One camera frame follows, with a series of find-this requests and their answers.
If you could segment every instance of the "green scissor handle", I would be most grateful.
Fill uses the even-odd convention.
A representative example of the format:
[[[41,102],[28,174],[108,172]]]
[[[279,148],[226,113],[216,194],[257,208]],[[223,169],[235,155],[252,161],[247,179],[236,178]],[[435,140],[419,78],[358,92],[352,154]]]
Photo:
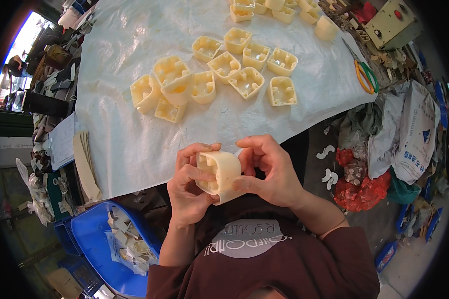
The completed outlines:
[[[366,74],[366,77],[369,79],[369,82],[371,82],[372,88],[374,88],[374,92],[377,93],[379,91],[379,84],[377,83],[376,76],[374,75],[374,73],[371,71],[371,69],[369,69],[369,67],[364,62],[360,63],[360,65],[361,65],[362,69],[364,70],[364,73]]]

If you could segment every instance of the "maroon shirt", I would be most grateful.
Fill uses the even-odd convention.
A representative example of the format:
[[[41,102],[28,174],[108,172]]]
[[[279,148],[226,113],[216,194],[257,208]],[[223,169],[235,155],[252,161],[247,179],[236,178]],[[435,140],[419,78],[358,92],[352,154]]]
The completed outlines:
[[[277,218],[229,223],[205,239],[204,248],[197,240],[191,265],[150,266],[146,298],[246,299],[263,287],[289,299],[377,297],[379,281],[362,228],[338,228],[319,241]]]

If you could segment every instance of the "scissors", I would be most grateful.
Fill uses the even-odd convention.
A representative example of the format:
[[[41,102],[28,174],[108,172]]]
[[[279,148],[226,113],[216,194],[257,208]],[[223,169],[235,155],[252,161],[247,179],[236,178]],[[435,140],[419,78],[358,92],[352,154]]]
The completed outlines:
[[[354,54],[354,52],[351,50],[351,47],[349,47],[349,45],[343,38],[342,38],[342,40],[344,41],[344,44],[347,46],[347,48],[349,49],[349,51],[351,52],[351,54],[354,58],[354,66],[356,67],[356,75],[358,76],[359,83],[361,84],[362,88],[364,88],[364,90],[369,94],[378,92],[379,84],[377,83],[376,76],[374,75],[374,73],[371,71],[371,69],[369,69],[369,67],[364,62],[361,62],[361,60],[356,56],[356,54]],[[361,75],[359,73],[364,77],[365,81],[369,85],[369,88],[362,81]]]

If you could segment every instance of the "hand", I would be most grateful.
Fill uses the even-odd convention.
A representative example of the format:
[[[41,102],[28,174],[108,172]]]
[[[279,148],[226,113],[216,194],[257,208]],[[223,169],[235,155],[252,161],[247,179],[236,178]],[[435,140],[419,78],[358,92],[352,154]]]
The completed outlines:
[[[233,182],[235,191],[257,194],[269,203],[293,208],[299,206],[303,187],[291,163],[289,154],[271,135],[248,136],[236,142],[243,151],[239,154],[244,176]],[[255,167],[266,174],[266,179],[255,177]]]
[[[195,180],[212,182],[216,177],[196,168],[196,153],[219,151],[221,143],[205,145],[194,143],[176,154],[175,175],[168,182],[171,202],[171,221],[178,228],[200,221],[208,207],[219,201],[218,195],[210,195],[196,186]]]

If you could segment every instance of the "red mesh bag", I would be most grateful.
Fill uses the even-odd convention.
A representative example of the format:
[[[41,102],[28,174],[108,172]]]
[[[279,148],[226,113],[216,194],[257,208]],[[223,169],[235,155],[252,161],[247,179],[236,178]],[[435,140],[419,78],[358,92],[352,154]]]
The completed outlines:
[[[338,148],[336,150],[336,160],[342,167],[346,166],[352,159],[354,159],[352,149],[340,150]]]
[[[336,183],[334,201],[352,212],[369,210],[386,197],[390,182],[389,170],[375,179],[365,177],[360,186],[354,186],[342,177]]]

